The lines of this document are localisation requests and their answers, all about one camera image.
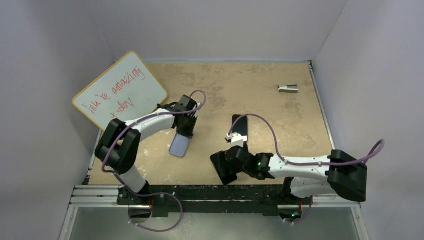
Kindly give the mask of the lavender phone case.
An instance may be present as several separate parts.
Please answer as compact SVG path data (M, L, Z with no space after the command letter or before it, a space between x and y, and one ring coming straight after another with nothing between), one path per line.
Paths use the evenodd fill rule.
M169 154L179 158L184 157L188 150L190 142L190 138L177 133L174 136L172 143L169 147Z

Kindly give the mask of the black phone case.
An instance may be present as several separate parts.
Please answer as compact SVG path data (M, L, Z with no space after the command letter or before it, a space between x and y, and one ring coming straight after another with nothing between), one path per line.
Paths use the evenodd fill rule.
M232 115L232 133L240 134L243 137L243 142L248 143L248 134L249 134L249 124L248 117L240 114Z

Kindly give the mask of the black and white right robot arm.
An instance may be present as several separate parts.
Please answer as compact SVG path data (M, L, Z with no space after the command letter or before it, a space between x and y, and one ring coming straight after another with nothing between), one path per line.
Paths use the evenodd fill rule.
M223 185L237 180L238 173L260 181L283 178L280 196L288 204L315 195L336 194L359 203L367 199L368 167L342 150L318 157L279 157L233 146L210 160Z

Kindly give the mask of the black smartphone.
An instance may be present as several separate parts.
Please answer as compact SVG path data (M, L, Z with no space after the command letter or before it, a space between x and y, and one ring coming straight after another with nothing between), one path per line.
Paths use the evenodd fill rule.
M210 160L224 186L238 179L237 173L232 165L226 160L224 151L219 151L210 156Z

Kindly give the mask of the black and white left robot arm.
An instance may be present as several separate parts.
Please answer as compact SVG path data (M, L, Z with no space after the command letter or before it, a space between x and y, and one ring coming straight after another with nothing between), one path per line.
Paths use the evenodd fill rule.
M178 102L158 105L155 112L135 120L111 120L105 129L94 155L102 162L102 171L114 174L130 190L129 197L138 205L149 199L149 183L135 166L140 142L168 129L176 134L169 153L183 157L194 135L197 112L203 103L183 95Z

